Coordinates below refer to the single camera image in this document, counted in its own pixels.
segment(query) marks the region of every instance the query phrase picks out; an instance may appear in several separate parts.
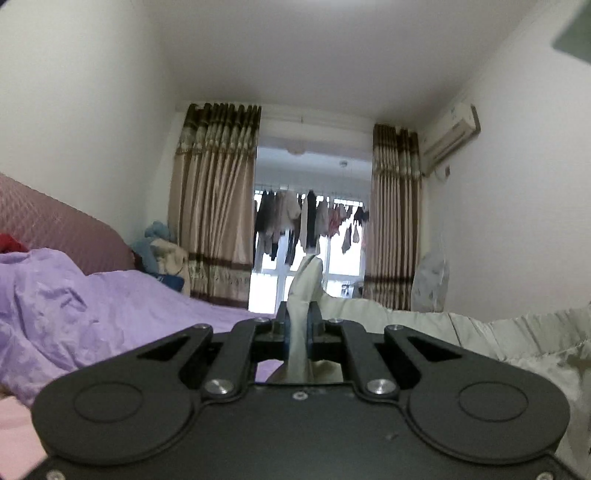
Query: red cloth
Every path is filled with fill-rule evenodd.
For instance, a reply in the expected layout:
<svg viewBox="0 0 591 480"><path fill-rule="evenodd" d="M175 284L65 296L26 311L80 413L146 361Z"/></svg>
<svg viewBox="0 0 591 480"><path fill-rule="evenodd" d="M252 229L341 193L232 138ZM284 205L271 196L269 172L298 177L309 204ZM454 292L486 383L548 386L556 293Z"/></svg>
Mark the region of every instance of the red cloth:
<svg viewBox="0 0 591 480"><path fill-rule="evenodd" d="M0 233L0 254L7 254L10 252L27 253L29 249L23 244L17 242L7 233Z"/></svg>

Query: white ceiling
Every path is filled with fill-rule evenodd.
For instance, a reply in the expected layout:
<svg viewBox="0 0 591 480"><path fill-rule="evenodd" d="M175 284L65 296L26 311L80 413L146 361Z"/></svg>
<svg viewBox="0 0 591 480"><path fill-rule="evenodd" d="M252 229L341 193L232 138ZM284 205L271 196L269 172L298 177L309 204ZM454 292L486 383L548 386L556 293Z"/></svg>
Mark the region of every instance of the white ceiling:
<svg viewBox="0 0 591 480"><path fill-rule="evenodd" d="M341 167L340 162L346 161L347 166ZM259 147L256 154L256 166L271 168L295 168L298 171L308 173L324 173L332 176L342 176L357 180L371 180L370 161L322 155L313 152L305 152L303 155L292 155L287 150L280 148Z"/></svg>
<svg viewBox="0 0 591 480"><path fill-rule="evenodd" d="M536 0L144 0L186 100L418 128Z"/></svg>

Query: white wall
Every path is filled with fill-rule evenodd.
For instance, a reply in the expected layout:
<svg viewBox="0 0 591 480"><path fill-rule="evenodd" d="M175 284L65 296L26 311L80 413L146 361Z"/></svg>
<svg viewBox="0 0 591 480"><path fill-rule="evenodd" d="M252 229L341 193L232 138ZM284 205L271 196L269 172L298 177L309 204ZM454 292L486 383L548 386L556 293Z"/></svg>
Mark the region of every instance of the white wall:
<svg viewBox="0 0 591 480"><path fill-rule="evenodd" d="M582 0L540 2L463 97L480 136L428 181L446 309L491 320L591 301L591 65L552 49Z"/></svg>
<svg viewBox="0 0 591 480"><path fill-rule="evenodd" d="M164 151L148 188L147 223L159 220L166 225L168 222L168 199L170 181L173 178L174 155L183 130L185 115L186 112L175 112L168 129Z"/></svg>
<svg viewBox="0 0 591 480"><path fill-rule="evenodd" d="M0 171L113 226L146 223L176 86L137 0L0 9Z"/></svg>

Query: white bedding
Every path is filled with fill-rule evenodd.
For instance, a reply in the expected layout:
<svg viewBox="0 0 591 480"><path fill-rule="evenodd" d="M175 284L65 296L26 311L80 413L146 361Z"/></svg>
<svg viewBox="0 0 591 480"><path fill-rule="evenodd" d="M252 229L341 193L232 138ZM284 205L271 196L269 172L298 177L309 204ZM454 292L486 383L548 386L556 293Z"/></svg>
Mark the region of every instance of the white bedding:
<svg viewBox="0 0 591 480"><path fill-rule="evenodd" d="M354 320L368 332L382 333L399 324L459 345L481 355L540 374L555 383L570 404L570 423L557 455L591 479L591 308L483 323L453 313L415 313L389 310L364 299L336 299L322 289L322 261L307 257L291 283L289 362L274 379L287 382L340 381L340 365L312 364L306 358L308 306L318 302L324 319Z"/></svg>

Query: bed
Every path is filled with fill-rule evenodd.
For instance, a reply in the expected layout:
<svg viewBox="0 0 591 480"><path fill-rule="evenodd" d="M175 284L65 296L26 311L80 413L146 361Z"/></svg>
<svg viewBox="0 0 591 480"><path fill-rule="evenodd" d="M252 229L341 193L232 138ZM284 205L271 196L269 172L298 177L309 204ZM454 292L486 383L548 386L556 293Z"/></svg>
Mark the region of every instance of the bed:
<svg viewBox="0 0 591 480"><path fill-rule="evenodd" d="M229 331L253 313L190 299L134 269L108 225L0 174L0 477L44 457L28 407L46 383L195 323ZM259 365L262 381L277 363Z"/></svg>

